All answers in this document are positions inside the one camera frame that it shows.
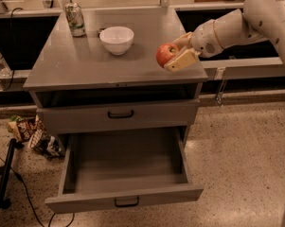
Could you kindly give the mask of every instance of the white bottle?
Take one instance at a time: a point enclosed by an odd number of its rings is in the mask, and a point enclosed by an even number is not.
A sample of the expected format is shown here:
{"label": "white bottle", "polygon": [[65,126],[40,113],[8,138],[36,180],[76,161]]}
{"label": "white bottle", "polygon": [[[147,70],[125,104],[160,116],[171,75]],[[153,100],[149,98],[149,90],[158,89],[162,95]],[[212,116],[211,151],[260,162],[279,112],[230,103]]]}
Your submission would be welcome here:
{"label": "white bottle", "polygon": [[6,60],[3,58],[1,53],[0,53],[0,74],[6,78],[11,76],[9,65],[7,64]]}

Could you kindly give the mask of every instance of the pile of snack packages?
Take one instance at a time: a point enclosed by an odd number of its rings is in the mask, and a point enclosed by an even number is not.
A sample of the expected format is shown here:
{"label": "pile of snack packages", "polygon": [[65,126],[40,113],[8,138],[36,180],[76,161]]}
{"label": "pile of snack packages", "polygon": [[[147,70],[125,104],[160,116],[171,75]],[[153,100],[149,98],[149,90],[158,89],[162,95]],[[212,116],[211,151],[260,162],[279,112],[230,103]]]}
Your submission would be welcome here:
{"label": "pile of snack packages", "polygon": [[46,132],[45,126],[36,117],[21,117],[14,115],[8,122],[8,130],[12,132],[17,142],[27,143],[27,146],[46,158],[64,156],[64,150],[55,137]]}

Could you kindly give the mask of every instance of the soda can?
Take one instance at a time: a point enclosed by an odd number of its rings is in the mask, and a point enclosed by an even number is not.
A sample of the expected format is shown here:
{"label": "soda can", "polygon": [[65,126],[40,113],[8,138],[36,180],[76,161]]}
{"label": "soda can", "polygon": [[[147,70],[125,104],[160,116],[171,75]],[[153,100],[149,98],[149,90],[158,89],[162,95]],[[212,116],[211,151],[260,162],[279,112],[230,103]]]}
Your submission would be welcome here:
{"label": "soda can", "polygon": [[85,24],[80,6],[77,3],[65,4],[65,14],[72,35],[84,35]]}

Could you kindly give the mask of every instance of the black metal stand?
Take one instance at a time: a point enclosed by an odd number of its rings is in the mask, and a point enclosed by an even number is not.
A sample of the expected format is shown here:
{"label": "black metal stand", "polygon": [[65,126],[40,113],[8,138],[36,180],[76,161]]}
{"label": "black metal stand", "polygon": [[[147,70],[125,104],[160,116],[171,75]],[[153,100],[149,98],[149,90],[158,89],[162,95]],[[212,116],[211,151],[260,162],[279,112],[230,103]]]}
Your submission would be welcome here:
{"label": "black metal stand", "polygon": [[10,200],[4,199],[4,197],[5,197],[5,193],[7,189],[10,166],[12,162],[13,152],[14,152],[14,149],[16,148],[16,144],[17,144],[16,139],[11,139],[9,141],[9,151],[7,154],[6,162],[3,166],[0,166],[0,175],[2,175],[1,181],[0,181],[0,208],[3,208],[3,209],[10,207]]}

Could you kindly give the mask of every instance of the terrazzo floor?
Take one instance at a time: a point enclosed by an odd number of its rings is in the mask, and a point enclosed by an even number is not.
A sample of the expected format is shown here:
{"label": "terrazzo floor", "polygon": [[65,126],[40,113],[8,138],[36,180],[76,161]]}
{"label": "terrazzo floor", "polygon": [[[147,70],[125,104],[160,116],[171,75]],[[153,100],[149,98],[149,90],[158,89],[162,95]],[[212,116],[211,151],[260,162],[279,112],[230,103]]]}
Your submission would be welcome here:
{"label": "terrazzo floor", "polygon": [[[186,146],[192,179],[205,187],[198,201],[77,213],[71,226],[280,227],[285,209],[285,91],[224,95],[222,107],[211,97],[201,100]],[[12,137],[6,127],[9,118],[34,113],[34,108],[0,109],[2,158]],[[45,199],[57,195],[62,163],[27,147],[15,151],[13,167],[23,176],[44,226],[53,214]],[[11,207],[0,209],[0,227],[41,226],[12,172],[6,197]],[[71,218],[57,215],[51,226],[66,226]]]}

